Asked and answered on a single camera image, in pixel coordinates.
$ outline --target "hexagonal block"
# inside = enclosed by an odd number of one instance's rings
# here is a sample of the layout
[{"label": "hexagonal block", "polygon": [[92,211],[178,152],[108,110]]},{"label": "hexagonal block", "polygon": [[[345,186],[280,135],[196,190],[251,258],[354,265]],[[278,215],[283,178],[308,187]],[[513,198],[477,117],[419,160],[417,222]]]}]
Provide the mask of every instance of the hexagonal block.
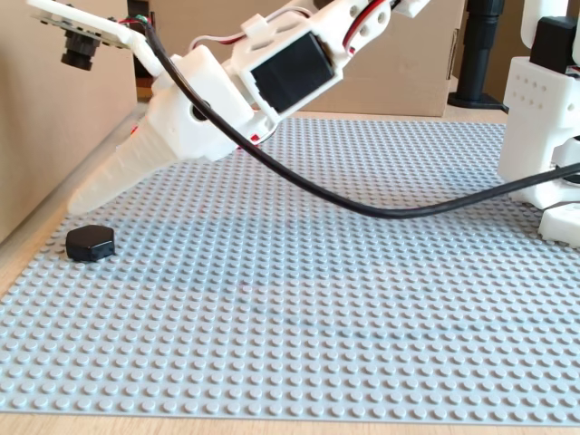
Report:
[{"label": "hexagonal block", "polygon": [[76,228],[66,235],[65,245],[74,261],[99,261],[115,254],[115,232],[99,225]]}]

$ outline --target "wooden table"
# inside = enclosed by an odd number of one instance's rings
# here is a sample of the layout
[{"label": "wooden table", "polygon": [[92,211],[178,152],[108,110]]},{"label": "wooden table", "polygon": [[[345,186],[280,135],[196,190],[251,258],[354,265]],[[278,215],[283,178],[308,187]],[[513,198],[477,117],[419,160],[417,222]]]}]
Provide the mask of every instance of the wooden table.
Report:
[{"label": "wooden table", "polygon": [[[138,108],[39,208],[0,245],[0,295],[7,291],[32,256],[63,220],[66,202],[83,176],[95,168],[120,143],[144,107]],[[444,118],[393,117],[377,115],[342,115],[330,113],[300,113],[298,117],[376,121],[455,121],[505,123],[501,111],[468,111],[449,107]],[[91,434],[356,434],[356,435],[486,435],[526,434],[560,435],[580,433],[580,430],[526,429],[493,426],[446,426],[386,423],[335,423],[271,420],[206,420],[128,417],[77,417],[67,415],[0,414],[0,433],[10,435],[77,435]]]}]

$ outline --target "white robot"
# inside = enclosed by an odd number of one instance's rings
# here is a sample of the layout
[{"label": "white robot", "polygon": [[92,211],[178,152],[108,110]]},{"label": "white robot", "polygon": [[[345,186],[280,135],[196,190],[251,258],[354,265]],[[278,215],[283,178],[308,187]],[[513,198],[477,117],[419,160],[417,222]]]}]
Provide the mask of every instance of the white robot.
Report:
[{"label": "white robot", "polygon": [[[250,18],[240,34],[205,37],[233,44],[223,64],[198,44],[204,37],[194,40],[184,57],[171,59],[212,109],[258,144],[281,120],[337,84],[355,53],[387,28],[392,10],[412,18],[429,1],[293,0],[267,18]],[[142,34],[53,0],[28,4],[39,10],[37,18],[67,35],[131,49],[156,78],[139,128],[80,186],[71,213],[103,205],[156,169],[180,160],[219,160],[237,148],[193,107]]]},{"label": "white robot", "polygon": [[[159,45],[153,44],[158,50],[154,53],[143,35],[125,25],[130,20],[117,23],[53,0],[27,1],[39,10],[41,21],[67,31],[64,62],[90,69],[95,46],[103,42],[131,49],[156,78],[147,115],[137,131],[73,196],[69,211],[81,214],[110,201],[156,169],[180,160],[215,161],[236,149],[236,143],[229,139],[233,136],[226,137],[215,120],[208,121],[192,104],[196,101],[199,105],[199,100],[192,94],[186,96],[188,85],[231,126],[237,143],[241,138],[244,143],[259,144],[281,120],[337,84],[343,78],[344,66],[384,32],[392,11],[412,18],[430,0],[293,0],[266,18],[255,15],[242,24],[239,34],[195,39],[188,54],[171,58],[175,66],[159,51]],[[566,0],[527,0],[522,27],[526,44],[531,46],[537,39],[541,17],[564,15],[566,6]],[[203,39],[233,45],[231,58],[219,64],[207,47],[198,44]],[[580,38],[570,44],[570,57],[572,51],[580,60]],[[551,59],[551,47],[547,53]],[[512,185],[519,186],[521,178],[544,182],[537,177],[548,175],[549,179],[558,179],[512,197],[542,209],[580,201],[574,175],[580,170],[580,146],[571,139],[580,135],[580,84],[567,73],[567,66],[562,72],[554,72],[529,59],[515,59],[507,87],[506,104],[511,112],[499,174],[507,181],[517,179]],[[544,173],[554,165],[566,168],[551,175]],[[306,183],[302,189],[314,193],[313,188],[305,187]],[[516,190],[506,186],[500,189],[504,193]],[[338,204],[332,192],[319,197]],[[491,198],[489,191],[474,197]],[[457,202],[468,205],[469,198]],[[377,211],[352,203],[342,198],[342,207],[358,212],[364,208],[362,213],[367,216],[409,216],[408,210]],[[414,217],[428,216],[433,209],[442,212],[445,207],[439,204],[422,208],[419,213],[418,209],[411,211]],[[545,238],[580,247],[579,229],[580,206],[563,205],[545,213],[540,231]]]},{"label": "white robot", "polygon": [[[580,135],[580,75],[566,59],[556,60],[561,64],[556,68],[543,66],[543,47],[537,46],[542,43],[540,20],[566,16],[567,6],[568,0],[526,0],[522,40],[528,48],[536,47],[531,57],[515,58],[509,71],[504,101],[509,115],[498,172],[506,181],[580,161],[580,141],[575,139]],[[564,50],[580,64],[580,35],[568,38]],[[553,38],[546,48],[557,56],[559,43]],[[580,176],[527,188],[512,198],[545,210],[539,229],[543,238],[580,247]]]}]

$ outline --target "cardboard wall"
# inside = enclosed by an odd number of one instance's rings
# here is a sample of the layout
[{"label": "cardboard wall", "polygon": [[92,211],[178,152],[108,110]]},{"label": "cardboard wall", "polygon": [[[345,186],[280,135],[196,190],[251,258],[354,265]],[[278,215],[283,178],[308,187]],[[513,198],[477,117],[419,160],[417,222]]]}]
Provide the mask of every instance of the cardboard wall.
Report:
[{"label": "cardboard wall", "polygon": [[[568,3],[568,14],[578,16],[579,8],[580,0],[570,0]],[[506,91],[509,65],[512,58],[516,56],[529,56],[529,50],[522,43],[520,36],[523,11],[524,0],[506,0],[505,11],[499,21],[496,45],[489,59],[485,92],[500,101],[503,101]],[[456,76],[459,76],[459,68],[463,56],[463,34],[465,32],[466,21],[467,14],[464,15],[461,26],[458,58],[454,70]]]},{"label": "cardboard wall", "polygon": [[[229,35],[254,14],[268,15],[287,0],[150,0],[169,53],[183,54],[201,34]],[[345,80],[310,111],[441,116],[449,92],[450,57],[464,0],[433,0],[414,20],[394,14],[386,33],[358,53]],[[220,61],[229,50],[211,50]]]},{"label": "cardboard wall", "polygon": [[[75,0],[124,17],[126,0]],[[101,47],[92,72],[60,62],[63,30],[31,18],[24,0],[0,1],[0,242],[131,112],[128,51]]]}]

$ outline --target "3d printed part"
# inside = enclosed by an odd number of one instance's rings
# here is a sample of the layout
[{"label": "3d printed part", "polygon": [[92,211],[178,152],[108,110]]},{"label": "3d printed part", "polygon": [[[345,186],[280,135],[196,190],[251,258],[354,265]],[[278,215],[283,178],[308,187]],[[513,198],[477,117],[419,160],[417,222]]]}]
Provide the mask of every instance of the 3d printed part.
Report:
[{"label": "3d printed part", "polygon": [[89,225],[66,235],[66,255],[75,261],[95,262],[115,254],[112,228]]},{"label": "3d printed part", "polygon": [[580,204],[567,204],[546,210],[539,232],[545,240],[565,240],[571,247],[580,247]]}]

